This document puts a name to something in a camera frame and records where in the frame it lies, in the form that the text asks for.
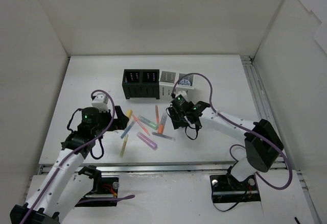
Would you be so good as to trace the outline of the yellow highlighter marker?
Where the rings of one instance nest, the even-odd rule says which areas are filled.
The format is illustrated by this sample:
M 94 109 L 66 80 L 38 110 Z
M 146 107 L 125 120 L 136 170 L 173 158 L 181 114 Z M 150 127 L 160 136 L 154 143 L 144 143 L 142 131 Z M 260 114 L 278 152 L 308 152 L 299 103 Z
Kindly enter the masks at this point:
M 133 111 L 132 110 L 128 110 L 127 111 L 127 117 L 128 117 L 128 119 L 130 119 L 131 118 L 131 116 L 132 116 L 132 113 L 133 113 Z

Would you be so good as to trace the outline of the blue highlighter pen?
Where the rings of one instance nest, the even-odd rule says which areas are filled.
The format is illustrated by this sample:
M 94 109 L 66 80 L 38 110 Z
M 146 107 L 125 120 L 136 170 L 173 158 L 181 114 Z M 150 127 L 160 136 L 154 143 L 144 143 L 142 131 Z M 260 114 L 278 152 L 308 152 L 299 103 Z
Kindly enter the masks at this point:
M 125 138 L 125 136 L 131 130 L 131 128 L 133 127 L 134 124 L 135 124 L 135 120 L 133 120 L 129 125 L 127 125 L 127 127 L 124 129 L 124 131 L 123 131 L 123 133 L 121 135 L 121 139 L 124 139 Z

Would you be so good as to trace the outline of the red thin pen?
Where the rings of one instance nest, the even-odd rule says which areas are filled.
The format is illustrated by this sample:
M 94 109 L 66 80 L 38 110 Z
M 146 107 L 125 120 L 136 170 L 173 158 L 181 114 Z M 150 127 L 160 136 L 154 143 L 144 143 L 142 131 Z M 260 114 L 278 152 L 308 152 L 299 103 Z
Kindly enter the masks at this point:
M 140 120 L 134 115 L 132 114 L 133 119 L 138 123 L 138 125 L 143 129 L 143 131 L 150 136 L 149 131 L 145 128 L 145 126 L 140 122 Z

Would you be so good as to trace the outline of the thin yellow highlighter pen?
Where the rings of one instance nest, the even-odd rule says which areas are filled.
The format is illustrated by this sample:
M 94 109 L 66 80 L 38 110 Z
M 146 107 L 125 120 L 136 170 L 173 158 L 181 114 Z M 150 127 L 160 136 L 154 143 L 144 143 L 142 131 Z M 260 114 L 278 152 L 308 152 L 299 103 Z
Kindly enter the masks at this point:
M 128 134 L 126 134 L 126 136 L 124 137 L 124 141 L 123 141 L 122 149 L 121 149 L 121 152 L 120 152 L 120 158 L 123 158 L 123 156 L 124 156 L 124 152 L 125 152 L 125 149 L 126 149 L 126 145 L 127 145 L 128 137 L 129 137 Z

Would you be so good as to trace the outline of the green highlighter marker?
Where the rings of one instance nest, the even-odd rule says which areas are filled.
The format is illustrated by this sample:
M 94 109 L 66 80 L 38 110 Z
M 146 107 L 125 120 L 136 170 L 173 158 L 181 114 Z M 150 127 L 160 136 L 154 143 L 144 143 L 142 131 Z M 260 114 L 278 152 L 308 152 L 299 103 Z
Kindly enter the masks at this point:
M 149 126 L 150 128 L 157 130 L 158 129 L 158 124 L 148 120 L 147 118 L 143 117 L 143 116 L 138 116 L 138 119 L 140 120 L 140 122 L 144 123 L 145 125 Z

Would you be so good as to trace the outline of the orange highlighter marker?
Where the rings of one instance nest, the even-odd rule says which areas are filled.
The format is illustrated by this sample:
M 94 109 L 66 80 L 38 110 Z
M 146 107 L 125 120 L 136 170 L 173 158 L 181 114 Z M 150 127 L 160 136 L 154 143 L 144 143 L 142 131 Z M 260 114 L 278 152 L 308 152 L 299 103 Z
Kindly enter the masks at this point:
M 160 120 L 160 123 L 159 123 L 159 126 L 158 126 L 158 131 L 157 131 L 159 134 L 163 134 L 163 132 L 164 132 L 167 117 L 168 116 L 167 116 L 166 113 L 163 113 L 162 116 L 161 116 L 161 120 Z

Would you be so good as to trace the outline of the orange thin pen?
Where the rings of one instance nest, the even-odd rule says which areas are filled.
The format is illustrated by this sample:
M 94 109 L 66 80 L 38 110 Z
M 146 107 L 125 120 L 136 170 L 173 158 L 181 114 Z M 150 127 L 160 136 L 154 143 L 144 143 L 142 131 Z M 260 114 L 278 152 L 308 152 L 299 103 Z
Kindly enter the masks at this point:
M 158 105 L 155 105 L 155 116 L 156 116 L 156 124 L 159 125 L 159 110 L 158 110 Z

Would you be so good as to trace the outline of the purple thin pen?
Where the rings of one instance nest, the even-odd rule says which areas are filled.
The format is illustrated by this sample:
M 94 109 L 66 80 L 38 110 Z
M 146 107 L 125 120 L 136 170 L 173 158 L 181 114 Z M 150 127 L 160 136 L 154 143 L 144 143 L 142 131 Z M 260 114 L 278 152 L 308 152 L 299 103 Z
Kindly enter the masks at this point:
M 167 140 L 175 141 L 175 138 L 174 137 L 167 136 L 167 135 L 164 135 L 164 134 L 160 134 L 158 132 L 151 132 L 151 134 L 154 135 L 154 136 L 160 137 L 160 138 L 164 138 L 164 139 L 167 139 Z

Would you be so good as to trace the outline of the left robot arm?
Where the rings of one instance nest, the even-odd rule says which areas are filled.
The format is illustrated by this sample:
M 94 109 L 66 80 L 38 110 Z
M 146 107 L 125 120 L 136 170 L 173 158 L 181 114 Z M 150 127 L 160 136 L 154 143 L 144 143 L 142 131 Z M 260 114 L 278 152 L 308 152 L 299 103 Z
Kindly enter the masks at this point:
M 118 201 L 116 197 L 101 197 L 101 171 L 81 164 L 105 132 L 125 129 L 129 118 L 120 106 L 115 106 L 113 113 L 99 107 L 80 111 L 81 123 L 62 142 L 57 161 L 41 186 L 22 206 L 11 210 L 12 223 L 62 223 L 75 206 Z

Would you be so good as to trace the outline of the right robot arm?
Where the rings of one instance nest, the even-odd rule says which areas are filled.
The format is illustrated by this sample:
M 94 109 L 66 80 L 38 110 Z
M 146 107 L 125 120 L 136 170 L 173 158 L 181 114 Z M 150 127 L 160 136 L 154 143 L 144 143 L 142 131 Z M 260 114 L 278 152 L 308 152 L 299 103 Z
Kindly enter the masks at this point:
M 288 160 L 283 143 L 267 120 L 247 121 L 219 113 L 209 103 L 193 104 L 182 95 L 171 101 L 168 115 L 175 129 L 193 129 L 195 132 L 202 128 L 212 129 L 241 142 L 246 156 L 231 166 L 225 175 L 231 189 L 240 188 L 255 173 L 268 172 L 279 156 Z

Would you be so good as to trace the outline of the pink purple highlighter marker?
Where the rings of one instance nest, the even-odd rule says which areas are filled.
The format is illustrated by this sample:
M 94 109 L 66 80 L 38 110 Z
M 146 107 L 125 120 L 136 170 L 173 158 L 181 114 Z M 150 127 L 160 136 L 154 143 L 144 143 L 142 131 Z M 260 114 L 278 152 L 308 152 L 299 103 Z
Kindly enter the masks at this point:
M 157 150 L 157 144 L 143 133 L 138 132 L 137 137 L 153 150 Z

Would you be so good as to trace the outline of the white slotted organizer box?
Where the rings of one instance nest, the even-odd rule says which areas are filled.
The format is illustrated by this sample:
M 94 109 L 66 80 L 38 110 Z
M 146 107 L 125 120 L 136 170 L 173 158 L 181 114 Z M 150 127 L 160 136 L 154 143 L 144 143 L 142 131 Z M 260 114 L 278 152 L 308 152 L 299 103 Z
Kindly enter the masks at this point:
M 192 82 L 192 86 L 182 86 L 179 85 L 179 81 L 182 79 L 189 79 Z M 160 99 L 170 100 L 172 97 L 173 87 L 175 87 L 175 93 L 177 91 L 184 90 L 188 93 L 188 97 L 192 98 L 194 94 L 194 76 L 186 75 L 185 73 L 171 72 L 171 71 L 162 71 L 159 79 L 159 97 Z

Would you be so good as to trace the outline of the black slotted organizer box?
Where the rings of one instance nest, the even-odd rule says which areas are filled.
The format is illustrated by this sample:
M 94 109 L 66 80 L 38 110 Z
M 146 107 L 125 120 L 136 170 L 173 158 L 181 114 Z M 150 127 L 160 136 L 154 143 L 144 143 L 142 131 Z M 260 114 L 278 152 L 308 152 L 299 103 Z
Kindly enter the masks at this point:
M 159 69 L 125 69 L 122 88 L 125 99 L 160 99 Z

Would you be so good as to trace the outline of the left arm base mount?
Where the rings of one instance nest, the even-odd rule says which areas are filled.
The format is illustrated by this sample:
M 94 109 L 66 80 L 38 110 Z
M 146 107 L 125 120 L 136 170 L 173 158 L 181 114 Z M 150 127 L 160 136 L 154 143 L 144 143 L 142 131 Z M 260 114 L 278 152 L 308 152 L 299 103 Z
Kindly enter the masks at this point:
M 118 187 L 114 184 L 119 183 L 118 177 L 103 176 L 96 166 L 84 166 L 78 171 L 79 176 L 86 176 L 92 182 L 92 189 L 83 195 L 75 207 L 116 207 L 117 202 L 101 201 L 103 198 L 117 198 Z

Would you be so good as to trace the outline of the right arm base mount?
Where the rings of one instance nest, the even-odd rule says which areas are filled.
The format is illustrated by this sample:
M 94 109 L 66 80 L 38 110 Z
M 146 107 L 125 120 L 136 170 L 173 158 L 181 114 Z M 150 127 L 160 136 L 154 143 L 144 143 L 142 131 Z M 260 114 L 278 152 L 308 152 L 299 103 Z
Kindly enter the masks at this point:
M 210 175 L 211 199 L 220 212 L 233 210 L 241 203 L 260 202 L 259 187 L 254 175 L 244 182 L 234 181 L 227 175 Z

